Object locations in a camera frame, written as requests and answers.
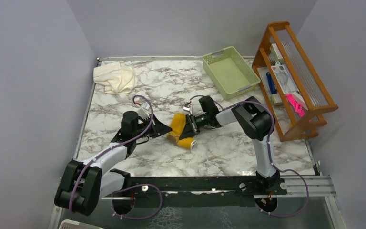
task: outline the cloth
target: cloth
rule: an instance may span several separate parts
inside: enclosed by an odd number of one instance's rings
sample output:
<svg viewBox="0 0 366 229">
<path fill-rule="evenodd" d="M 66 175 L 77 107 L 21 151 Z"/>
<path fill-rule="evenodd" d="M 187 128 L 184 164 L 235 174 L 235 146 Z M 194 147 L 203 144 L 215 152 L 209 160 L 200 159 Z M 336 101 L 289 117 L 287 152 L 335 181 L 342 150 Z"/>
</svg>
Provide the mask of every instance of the cloth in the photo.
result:
<svg viewBox="0 0 366 229">
<path fill-rule="evenodd" d="M 107 94 L 127 94 L 134 89 L 135 73 L 120 62 L 102 64 L 93 69 L 93 81 L 103 85 Z"/>
<path fill-rule="evenodd" d="M 172 131 L 166 135 L 166 138 L 180 147 L 191 149 L 195 144 L 194 138 L 187 137 L 182 140 L 179 140 L 179 137 L 182 134 L 185 125 L 186 125 L 186 115 L 175 114 L 171 122 Z"/>
</svg>

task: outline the gray wall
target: gray wall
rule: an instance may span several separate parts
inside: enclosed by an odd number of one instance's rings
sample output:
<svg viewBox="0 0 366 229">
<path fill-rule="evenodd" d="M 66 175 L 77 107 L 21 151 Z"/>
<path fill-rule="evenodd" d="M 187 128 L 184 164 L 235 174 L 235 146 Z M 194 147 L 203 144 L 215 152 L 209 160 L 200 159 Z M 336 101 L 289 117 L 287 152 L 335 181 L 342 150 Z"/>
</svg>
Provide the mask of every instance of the gray wall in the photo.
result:
<svg viewBox="0 0 366 229">
<path fill-rule="evenodd" d="M 313 140 L 346 225 L 366 228 L 366 1 L 318 0 L 298 39 L 339 109 Z"/>
<path fill-rule="evenodd" d="M 255 55 L 266 25 L 298 33 L 316 0 L 68 0 L 97 56 Z"/>
<path fill-rule="evenodd" d="M 45 228 L 95 56 L 64 0 L 0 1 L 0 228 Z"/>
</svg>

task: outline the yellow object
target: yellow object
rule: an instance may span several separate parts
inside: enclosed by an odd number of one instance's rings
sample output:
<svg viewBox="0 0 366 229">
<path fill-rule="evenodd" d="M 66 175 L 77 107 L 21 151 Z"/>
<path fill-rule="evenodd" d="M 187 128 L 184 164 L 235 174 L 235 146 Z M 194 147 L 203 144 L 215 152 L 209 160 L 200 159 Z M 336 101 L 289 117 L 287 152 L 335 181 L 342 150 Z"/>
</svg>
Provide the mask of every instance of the yellow object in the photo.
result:
<svg viewBox="0 0 366 229">
<path fill-rule="evenodd" d="M 194 138 L 187 137 L 185 139 L 179 140 L 179 137 L 182 134 L 185 125 L 186 115 L 181 113 L 176 114 L 171 122 L 172 131 L 167 134 L 166 138 L 180 147 L 191 149 L 195 143 Z"/>
</svg>

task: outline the orange wooden rack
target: orange wooden rack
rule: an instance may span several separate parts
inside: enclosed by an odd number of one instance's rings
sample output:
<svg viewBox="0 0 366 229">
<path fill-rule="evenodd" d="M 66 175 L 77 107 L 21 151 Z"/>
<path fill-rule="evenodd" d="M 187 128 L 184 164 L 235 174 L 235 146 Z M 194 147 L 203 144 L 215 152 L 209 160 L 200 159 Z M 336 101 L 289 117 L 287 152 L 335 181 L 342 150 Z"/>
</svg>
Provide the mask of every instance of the orange wooden rack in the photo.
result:
<svg viewBox="0 0 366 229">
<path fill-rule="evenodd" d="M 277 35 L 278 31 L 287 31 L 289 37 L 291 40 L 288 42 L 292 42 L 299 54 L 297 56 L 300 56 L 300 60 L 296 61 L 297 66 L 294 66 L 294 63 L 291 61 L 289 55 L 286 52 L 286 49 L 282 45 L 282 41 L 280 40 L 279 36 Z M 276 122 L 275 127 L 278 132 L 278 135 L 280 137 L 281 141 L 290 141 L 290 140 L 296 140 L 296 139 L 304 139 L 304 138 L 310 138 L 310 137 L 316 137 L 318 136 L 317 128 L 324 126 L 327 124 L 326 120 L 323 118 L 322 114 L 329 113 L 335 111 L 338 106 L 333 102 L 332 97 L 330 96 L 329 92 L 323 85 L 321 79 L 319 78 L 318 74 L 316 73 L 315 68 L 309 61 L 307 55 L 304 52 L 304 49 L 302 48 L 301 44 L 299 43 L 298 39 L 296 38 L 296 35 L 294 34 L 293 30 L 290 27 L 290 23 L 287 21 L 281 21 L 281 22 L 273 22 L 268 24 L 266 31 L 264 33 L 264 36 L 262 38 L 262 41 L 260 43 L 259 49 L 257 50 L 257 54 L 254 58 L 254 61 L 252 63 L 252 68 L 254 72 L 261 78 L 258 69 L 262 67 L 267 67 L 267 69 L 271 69 L 271 60 L 269 59 L 270 54 L 270 39 L 273 38 L 274 42 L 277 44 L 277 47 L 283 56 L 285 65 L 287 66 L 287 69 L 289 70 L 289 73 L 291 74 L 294 83 L 298 87 L 298 90 L 300 92 L 300 95 L 305 101 L 305 104 L 307 106 L 307 111 L 305 111 L 305 115 L 303 117 L 299 117 L 297 113 L 293 111 L 292 106 L 287 101 L 285 94 L 281 90 L 280 86 L 277 86 L 278 94 L 280 95 L 281 100 L 283 101 L 284 108 L 288 114 L 288 117 L 291 122 L 291 126 L 288 129 L 287 132 L 283 133 L 282 128 L 280 127 L 279 122 Z M 305 69 L 308 69 L 308 73 L 306 71 L 300 71 L 299 65 L 302 63 L 303 66 L 306 65 Z M 270 71 L 270 74 L 272 76 L 272 79 L 275 83 L 275 85 L 278 85 L 278 80 L 273 71 Z M 315 90 L 320 92 L 323 97 L 325 98 L 325 105 L 317 105 L 312 102 L 312 99 L 314 97 L 314 94 L 311 93 L 310 87 L 305 88 L 304 83 L 305 82 L 311 82 L 314 84 Z M 275 116 L 272 104 L 270 102 L 269 95 L 263 85 L 263 82 L 260 82 L 261 89 L 263 92 L 263 95 L 266 99 L 266 103 L 268 108 L 273 112 L 273 115 Z"/>
</svg>

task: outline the glass panel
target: glass panel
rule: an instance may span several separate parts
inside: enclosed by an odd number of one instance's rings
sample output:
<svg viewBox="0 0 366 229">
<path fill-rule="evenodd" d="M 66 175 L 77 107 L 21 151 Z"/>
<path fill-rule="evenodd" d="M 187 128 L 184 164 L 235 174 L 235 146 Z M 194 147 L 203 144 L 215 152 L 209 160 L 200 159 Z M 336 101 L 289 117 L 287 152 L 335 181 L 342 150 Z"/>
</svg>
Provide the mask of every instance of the glass panel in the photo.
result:
<svg viewBox="0 0 366 229">
<path fill-rule="evenodd" d="M 75 220 L 105 229 L 332 229 L 334 228 L 324 197 L 311 198 L 309 205 L 301 214 L 291 218 L 274 218 L 258 211 L 256 207 L 202 207 L 202 208 L 162 208 L 154 217 L 146 220 L 122 219 L 112 216 L 110 200 L 101 200 L 90 216 L 71 214 L 63 210 L 60 222 Z M 276 214 L 297 211 L 305 198 L 281 198 L 278 200 Z M 151 214 L 154 208 L 133 209 L 128 215 L 142 217 Z"/>
<path fill-rule="evenodd" d="M 316 83 L 314 77 L 306 66 L 301 54 L 295 47 L 290 35 L 287 30 L 282 30 L 277 32 L 277 36 L 280 38 L 282 45 L 284 46 L 285 52 L 290 58 L 298 77 L 300 78 L 302 84 L 305 87 L 306 92 L 311 98 L 312 104 L 314 106 L 326 106 L 328 105 L 322 91 L 320 90 L 318 84 Z"/>
</svg>

